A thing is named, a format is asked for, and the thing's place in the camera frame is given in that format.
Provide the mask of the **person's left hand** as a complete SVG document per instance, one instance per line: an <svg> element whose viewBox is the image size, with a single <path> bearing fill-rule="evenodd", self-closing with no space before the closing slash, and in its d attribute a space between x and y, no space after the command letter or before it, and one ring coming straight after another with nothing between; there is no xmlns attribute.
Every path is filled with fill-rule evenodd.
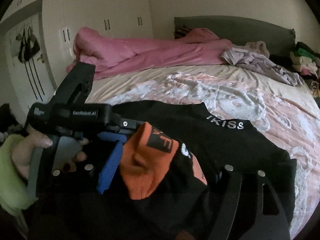
<svg viewBox="0 0 320 240"><path fill-rule="evenodd" d="M52 139L35 130L32 126L27 127L29 135L20 141L11 151L11 159L18 174L28 180L30 163L35 148L49 148L53 145Z"/></svg>

